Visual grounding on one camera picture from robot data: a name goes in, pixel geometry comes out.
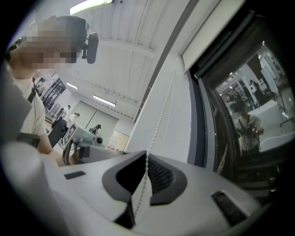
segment white ceiling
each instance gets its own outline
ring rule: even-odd
[[[51,0],[37,8],[36,18],[69,14],[70,7],[82,0]],[[153,72],[172,31],[189,0],[123,0],[123,3],[93,7],[77,13],[97,32],[99,46],[92,65],[78,59],[70,69],[58,72],[61,80],[76,85],[70,91],[79,98],[116,118],[134,121]],[[194,17],[183,28],[173,47],[180,53],[200,27],[200,19],[219,0],[200,0],[202,17]],[[94,99],[99,96],[116,103],[112,107]]]

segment ceiling light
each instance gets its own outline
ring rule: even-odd
[[[71,86],[71,87],[74,88],[74,89],[78,89],[78,87],[76,87],[75,85],[72,85],[72,84],[70,84],[70,83],[68,83],[68,82],[66,82],[66,84],[69,85],[69,86]]]
[[[99,98],[99,97],[97,97],[97,96],[95,96],[95,95],[93,95],[93,97],[94,97],[95,99],[99,100],[99,101],[105,102],[106,104],[109,104],[109,105],[111,105],[111,106],[116,107],[116,104],[115,104],[115,103],[112,103],[112,102],[110,102],[110,101],[104,100],[104,99]]]
[[[70,14],[73,15],[77,12],[83,11],[87,8],[99,6],[107,3],[113,3],[114,0],[86,0],[70,8]]]

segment room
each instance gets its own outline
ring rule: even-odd
[[[0,86],[16,220],[54,235],[242,235],[279,203],[279,222],[291,38],[285,6],[261,1],[43,0],[17,15]]]

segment wall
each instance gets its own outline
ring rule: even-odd
[[[122,134],[125,134],[127,136],[130,136],[133,128],[134,128],[133,122],[130,122],[129,120],[125,120],[125,119],[119,119],[114,130]]]
[[[76,108],[69,114],[79,113],[80,116],[75,119],[75,123],[83,129],[89,130],[100,124],[101,129],[98,130],[97,136],[103,140],[103,145],[106,145],[118,121],[115,117],[109,116],[94,107],[80,102]]]
[[[65,107],[67,105],[70,105],[71,108],[67,112],[67,115],[70,115],[73,113],[77,105],[80,103],[80,99],[76,97],[74,94],[71,94],[69,89],[66,89],[59,97],[55,100],[55,104],[60,104],[60,107]]]
[[[101,111],[96,110],[94,116],[91,118],[86,130],[101,125],[101,129],[98,130],[97,136],[102,138],[102,144],[106,146],[118,119]]]
[[[154,136],[163,103],[168,94],[171,79],[175,71],[175,84],[173,103],[172,91],[168,97],[167,107],[163,115],[152,154],[161,154],[182,162],[187,162],[190,142],[191,103],[189,94],[189,82],[187,76],[183,75],[183,61],[176,55],[168,55],[159,75],[149,93],[142,108],[131,136],[125,148],[126,152],[148,150]],[[168,117],[171,108],[169,126]]]
[[[80,102],[76,108],[71,112],[71,114],[79,113],[80,116],[75,119],[75,123],[85,129],[90,122],[91,118],[94,116],[96,109],[92,106],[87,105],[84,102]]]

